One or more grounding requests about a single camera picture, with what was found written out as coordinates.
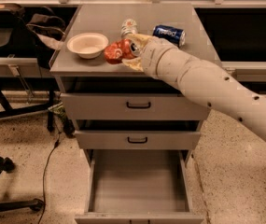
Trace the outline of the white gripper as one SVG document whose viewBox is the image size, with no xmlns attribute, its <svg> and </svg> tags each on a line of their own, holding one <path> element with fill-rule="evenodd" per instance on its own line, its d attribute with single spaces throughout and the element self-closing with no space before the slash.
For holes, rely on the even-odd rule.
<svg viewBox="0 0 266 224">
<path fill-rule="evenodd" d="M 161 57 L 170 49 L 177 49 L 177 46 L 166 39 L 157 38 L 152 35 L 127 34 L 125 36 L 131 43 L 131 50 L 142 50 L 140 58 L 123 59 L 122 63 L 134 71 L 143 72 L 155 79 L 158 79 L 158 63 Z"/>
</svg>

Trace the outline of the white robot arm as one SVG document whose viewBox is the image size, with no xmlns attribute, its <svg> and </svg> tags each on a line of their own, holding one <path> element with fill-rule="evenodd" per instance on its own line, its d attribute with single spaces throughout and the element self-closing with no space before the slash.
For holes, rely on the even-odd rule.
<svg viewBox="0 0 266 224">
<path fill-rule="evenodd" d="M 197 105 L 239 121 L 266 142 L 266 97 L 241 85 L 222 67 L 199 59 L 169 41 L 128 34 L 137 47 L 142 71 L 179 90 Z"/>
</svg>

